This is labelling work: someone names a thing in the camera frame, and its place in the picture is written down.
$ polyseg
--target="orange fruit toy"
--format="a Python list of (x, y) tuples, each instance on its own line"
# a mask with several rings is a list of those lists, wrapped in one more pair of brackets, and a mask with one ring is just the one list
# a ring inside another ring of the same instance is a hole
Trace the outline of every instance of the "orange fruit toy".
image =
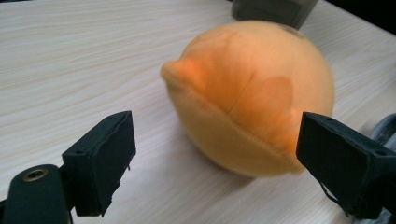
[(204, 32), (161, 72), (194, 144), (241, 175), (303, 171), (295, 153), (303, 111), (332, 114), (326, 61), (301, 33), (277, 23)]

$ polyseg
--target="light wood grain surface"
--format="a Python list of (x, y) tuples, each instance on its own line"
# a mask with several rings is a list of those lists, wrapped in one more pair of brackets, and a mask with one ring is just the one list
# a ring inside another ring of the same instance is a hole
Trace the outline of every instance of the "light wood grain surface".
[[(61, 154), (104, 117), (132, 110), (137, 155), (105, 216), (82, 223), (349, 223), (308, 173), (250, 179), (185, 134), (160, 68), (234, 21), (225, 0), (0, 4), (0, 200), (12, 177)], [(301, 31), (336, 86), (333, 116), (362, 133), (396, 112), (396, 38), (319, 1)]]

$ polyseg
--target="wooden table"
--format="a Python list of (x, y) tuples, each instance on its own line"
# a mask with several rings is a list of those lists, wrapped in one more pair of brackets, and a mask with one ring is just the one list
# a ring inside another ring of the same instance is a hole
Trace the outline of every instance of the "wooden table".
[[(225, 0), (35, 0), (0, 5), (0, 199), (12, 177), (132, 110), (137, 155), (113, 204), (82, 223), (349, 223), (308, 173), (250, 179), (198, 152), (160, 68), (232, 22)], [(333, 116), (367, 134), (396, 111), (396, 38), (319, 1), (301, 31), (335, 78)]]

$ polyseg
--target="orange plush toy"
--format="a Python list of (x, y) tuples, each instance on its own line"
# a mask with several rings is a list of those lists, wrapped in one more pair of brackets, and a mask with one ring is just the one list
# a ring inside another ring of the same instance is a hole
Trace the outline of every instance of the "orange plush toy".
[(277, 23), (209, 30), (164, 64), (162, 76), (195, 145), (241, 175), (300, 173), (303, 111), (332, 113), (329, 66), (306, 37)]

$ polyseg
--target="metal screw hole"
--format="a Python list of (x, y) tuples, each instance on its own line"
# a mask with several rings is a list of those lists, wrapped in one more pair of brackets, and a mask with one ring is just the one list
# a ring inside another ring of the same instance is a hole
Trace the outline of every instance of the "metal screw hole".
[(32, 182), (32, 181), (36, 181), (37, 179), (42, 178), (43, 176), (45, 176), (49, 171), (46, 169), (37, 169), (37, 170), (33, 170), (29, 173), (27, 173), (24, 177), (23, 177), (23, 181), (25, 182)]

